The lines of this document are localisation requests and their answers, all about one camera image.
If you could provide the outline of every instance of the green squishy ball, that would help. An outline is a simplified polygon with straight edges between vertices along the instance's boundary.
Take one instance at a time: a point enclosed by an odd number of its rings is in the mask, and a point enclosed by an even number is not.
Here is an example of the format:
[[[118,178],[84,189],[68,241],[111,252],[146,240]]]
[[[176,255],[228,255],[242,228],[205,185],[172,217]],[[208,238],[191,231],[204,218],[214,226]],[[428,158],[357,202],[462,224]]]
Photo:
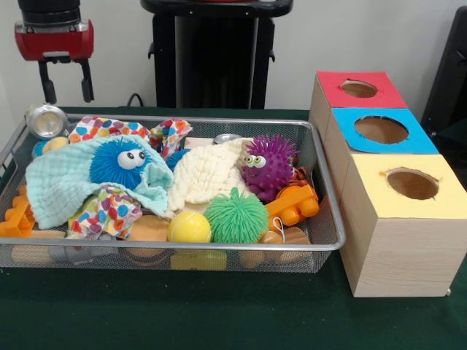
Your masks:
[[[230,197],[214,198],[204,216],[211,225],[214,243],[257,243],[268,230],[266,207],[255,195],[240,195],[236,187]]]

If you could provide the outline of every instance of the red box top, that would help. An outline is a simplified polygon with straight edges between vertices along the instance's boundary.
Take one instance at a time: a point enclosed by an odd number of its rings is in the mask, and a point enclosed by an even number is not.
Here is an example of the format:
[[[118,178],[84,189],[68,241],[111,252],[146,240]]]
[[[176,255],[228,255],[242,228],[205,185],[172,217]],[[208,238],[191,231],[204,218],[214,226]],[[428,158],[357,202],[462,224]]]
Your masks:
[[[319,71],[317,75],[331,107],[407,108],[383,71]]]

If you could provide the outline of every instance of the orange building block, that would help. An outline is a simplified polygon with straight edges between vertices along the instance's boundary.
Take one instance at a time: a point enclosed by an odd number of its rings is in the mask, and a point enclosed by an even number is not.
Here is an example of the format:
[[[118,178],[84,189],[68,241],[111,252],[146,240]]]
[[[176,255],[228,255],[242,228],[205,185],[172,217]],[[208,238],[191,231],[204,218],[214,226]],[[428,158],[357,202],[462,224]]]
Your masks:
[[[284,225],[294,226],[318,213],[318,197],[314,189],[307,186],[289,186],[283,189],[278,198],[266,204],[269,212],[269,230],[277,232],[273,219],[279,217]]]
[[[13,207],[5,213],[5,221],[0,222],[0,236],[27,238],[36,220],[26,197],[26,187],[20,188],[20,195],[13,198]]]

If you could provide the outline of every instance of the white wall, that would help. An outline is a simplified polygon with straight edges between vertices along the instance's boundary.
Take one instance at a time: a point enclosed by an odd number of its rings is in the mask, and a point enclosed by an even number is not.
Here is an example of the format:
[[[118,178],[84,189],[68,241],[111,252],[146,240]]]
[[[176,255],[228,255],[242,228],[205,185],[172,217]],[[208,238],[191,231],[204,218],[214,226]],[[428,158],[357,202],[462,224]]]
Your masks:
[[[276,19],[277,61],[270,68],[266,107],[308,109],[316,70],[384,70],[421,117],[455,10],[463,3],[295,0],[293,11]],[[154,105],[153,61],[147,59],[152,15],[136,0],[82,0],[81,12],[93,20],[96,35],[91,105],[124,105],[132,92]],[[20,19],[16,0],[1,1],[0,104],[7,121],[0,140],[28,105],[43,101],[37,64],[25,62],[15,45],[13,26]],[[51,66],[50,77],[58,104],[86,105],[79,65]]]
[[[293,11],[276,19],[267,107],[308,109],[316,70],[382,70],[421,118],[455,11],[465,4],[295,0]]]

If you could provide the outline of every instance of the wooden box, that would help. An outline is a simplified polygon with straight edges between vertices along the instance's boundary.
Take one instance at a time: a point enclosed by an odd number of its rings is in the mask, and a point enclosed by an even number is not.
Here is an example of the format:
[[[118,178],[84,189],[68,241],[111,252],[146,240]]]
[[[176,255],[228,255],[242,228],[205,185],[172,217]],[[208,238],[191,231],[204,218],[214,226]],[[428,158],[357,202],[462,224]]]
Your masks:
[[[325,142],[331,108],[407,108],[386,73],[319,71],[314,79],[309,121]]]
[[[444,296],[467,252],[467,193],[441,155],[351,156],[341,256],[355,297]]]
[[[324,141],[337,200],[352,154],[437,154],[408,109],[332,108]]]

